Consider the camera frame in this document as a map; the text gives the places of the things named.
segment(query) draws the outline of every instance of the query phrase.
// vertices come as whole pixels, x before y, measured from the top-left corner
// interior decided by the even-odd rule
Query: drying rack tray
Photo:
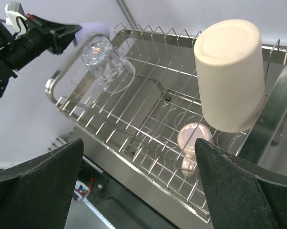
[[[197,166],[191,177],[181,171],[185,155],[177,144],[177,134],[188,123],[203,123],[212,132],[212,142],[234,155],[250,144],[247,139],[251,134],[222,133],[204,120],[193,55],[200,32],[191,37],[186,30],[177,35],[174,29],[164,33],[160,27],[132,29],[122,24],[115,31],[118,32],[112,44],[136,69],[135,80],[126,90],[107,93],[87,71],[76,83],[67,76],[92,35],[47,82],[46,93],[63,114],[92,138],[200,219],[209,222]],[[266,76],[270,63],[287,65],[287,50],[280,49],[279,45],[278,40],[273,47],[262,47]],[[59,84],[73,86],[69,92],[62,92],[57,89]],[[57,98],[55,88],[59,91]],[[263,143],[262,151],[278,129],[279,125]]]

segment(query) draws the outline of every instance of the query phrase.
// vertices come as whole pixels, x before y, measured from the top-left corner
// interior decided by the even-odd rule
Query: metal wire
[[[208,222],[196,162],[191,160],[192,177],[182,173],[186,157],[177,144],[179,130],[188,123],[203,123],[212,133],[211,142],[235,155],[247,133],[222,133],[204,120],[193,57],[200,33],[190,37],[186,30],[178,35],[173,28],[166,33],[160,27],[132,29],[119,24],[112,42],[136,68],[132,84],[117,94],[104,89],[97,98],[83,98],[84,103],[74,94],[62,96],[56,105],[99,143]],[[279,42],[270,51],[269,62],[276,46],[279,51]]]

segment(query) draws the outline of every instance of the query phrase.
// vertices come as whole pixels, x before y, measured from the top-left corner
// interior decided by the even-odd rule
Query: dish rack
[[[95,36],[92,35],[48,80],[46,93],[65,116],[126,166],[207,223],[209,210],[197,166],[191,177],[185,177],[181,171],[185,155],[177,144],[179,130],[188,123],[203,123],[210,128],[215,145],[237,156],[241,149],[251,145],[249,136],[255,135],[255,128],[249,132],[222,133],[204,120],[193,54],[201,32],[191,37],[186,30],[178,35],[174,29],[165,33],[160,27],[133,29],[122,24],[114,31],[112,44],[136,69],[135,80],[126,90],[107,93],[83,63],[76,64],[84,46]],[[280,49],[279,42],[273,47],[262,47],[266,77],[270,63],[287,65],[287,50]],[[70,74],[70,78],[72,66],[76,74],[84,66],[84,77],[75,79]],[[280,136],[279,125],[274,131],[274,135]],[[266,140],[263,152],[274,135]]]

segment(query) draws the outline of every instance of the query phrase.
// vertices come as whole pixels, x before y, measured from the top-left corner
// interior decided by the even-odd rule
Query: white wall
[[[191,35],[228,19],[253,22],[264,43],[287,45],[287,0],[125,0],[137,23]]]
[[[0,18],[5,4],[0,0]],[[50,21],[80,23],[105,21],[110,30],[126,18],[114,0],[21,0],[26,13]],[[73,51],[61,56],[43,53],[11,79],[0,99],[0,161],[22,161],[43,154],[58,135],[68,133],[74,124],[63,117],[47,99],[45,83]]]

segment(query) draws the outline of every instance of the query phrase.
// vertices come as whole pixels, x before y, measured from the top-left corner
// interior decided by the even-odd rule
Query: metal frame
[[[132,48],[135,48],[135,50],[137,49],[138,55],[128,53],[128,59],[130,61],[143,64],[140,69],[136,69],[136,77],[140,78],[143,83],[138,86],[136,89],[137,92],[135,92],[133,97],[129,99],[128,104],[125,105],[125,108],[121,113],[117,115],[113,111],[117,108],[117,104],[127,96],[129,89],[126,89],[121,93],[120,97],[116,101],[116,105],[110,107],[110,109],[108,109],[108,104],[115,96],[110,95],[108,100],[102,103],[101,98],[102,96],[106,96],[106,89],[103,90],[97,99],[92,101],[90,98],[85,98],[85,102],[81,103],[81,99],[94,81],[94,78],[90,73],[87,73],[83,77],[71,95],[61,96],[59,100],[56,100],[53,96],[56,84],[81,55],[84,46],[87,45],[95,36],[100,36],[100,34],[89,37],[82,45],[79,46],[75,54],[47,82],[46,93],[50,100],[55,103],[67,117],[78,122],[78,126],[84,132],[88,133],[96,141],[113,152],[135,171],[150,180],[152,184],[156,185],[163,192],[179,201],[184,207],[197,215],[204,222],[209,222],[210,217],[208,207],[206,205],[206,199],[202,184],[200,183],[198,171],[195,171],[194,179],[189,179],[182,175],[179,163],[185,155],[183,154],[183,149],[179,149],[175,142],[178,130],[184,122],[204,122],[204,117],[200,112],[200,100],[197,97],[198,92],[196,95],[188,95],[184,92],[184,89],[187,87],[189,82],[196,80],[196,76],[195,71],[193,73],[183,71],[185,62],[181,54],[181,48],[192,49],[196,41],[196,37],[190,37],[186,30],[182,32],[182,35],[177,35],[174,29],[164,33],[159,27],[153,30],[149,26],[143,29],[138,25],[137,29],[133,30],[131,26],[121,26],[123,29],[116,33],[115,38],[112,40],[112,44],[116,47],[122,48],[122,44],[127,41],[127,39],[131,39],[134,41],[134,44],[127,41],[128,48],[130,52],[132,52]],[[147,41],[154,46],[154,54],[158,57],[156,62],[151,61],[151,56],[149,56],[148,51],[147,56],[143,58],[144,55],[141,55],[140,52],[144,52],[145,50],[139,49],[137,41],[143,42],[144,49],[146,49],[146,51],[148,49],[146,44]],[[168,52],[168,62],[166,65],[164,65],[160,60],[160,54],[157,49],[159,43],[163,44]],[[178,68],[173,67],[173,56],[170,56],[168,45],[178,47],[179,53],[176,53],[176,55],[179,55],[181,62],[181,66]],[[274,47],[262,46],[262,50],[263,59],[264,61],[267,61],[266,73],[268,73],[268,68],[271,62],[287,65],[287,50],[280,49],[279,42],[277,42]],[[152,68],[152,71],[148,75],[145,75],[143,74],[142,69],[148,65]],[[158,79],[151,76],[155,69],[162,69],[162,73]],[[178,76],[185,79],[186,83],[179,91],[163,87],[162,80],[164,80],[164,76],[168,73],[171,73],[174,77]],[[283,83],[282,79],[283,77],[278,79],[274,92],[270,96],[272,99],[269,99],[266,102],[262,114],[269,114],[270,102],[274,105],[274,100],[280,100],[280,96],[278,96],[277,91],[282,90],[286,85],[286,82]],[[134,116],[131,120],[124,120],[124,117],[132,106],[132,102],[144,90],[144,85],[147,82],[151,82],[153,84],[150,88],[151,91],[153,91],[153,89],[157,89],[161,94],[141,125],[137,126],[133,123],[138,117],[139,110],[141,110],[142,106],[151,99],[151,93],[146,92],[146,97],[141,101],[138,111],[133,114]],[[82,109],[80,114],[76,113],[78,108]],[[274,126],[274,131],[280,131],[278,126],[282,123],[284,118],[282,115],[286,117],[287,110],[284,110],[284,114],[280,113],[276,116],[276,119],[273,119],[273,122],[277,124]],[[167,119],[169,119],[169,116],[174,116],[175,121],[168,123]],[[261,122],[261,119],[259,120],[262,127],[267,127],[263,122]],[[100,125],[97,127],[93,126],[93,124],[97,123],[100,123]],[[231,138],[231,141],[229,141],[228,147],[225,150],[235,155],[240,153],[242,157],[245,157],[244,155],[246,155],[247,152],[245,150],[241,150],[241,148],[243,145],[243,148],[246,148],[253,144],[253,138],[251,136],[256,136],[255,133],[257,133],[256,126],[248,135],[246,135],[246,133],[235,134]],[[219,131],[213,129],[212,134],[213,142],[217,144],[218,137],[220,134],[223,135],[223,133],[219,133]],[[117,143],[114,140],[117,136],[122,137],[123,142]],[[265,145],[260,148],[262,151],[258,154],[262,155],[264,153],[264,150],[268,147],[270,141],[272,141],[271,137],[273,136],[274,135],[259,136],[263,139],[267,138],[267,141],[264,142]]]

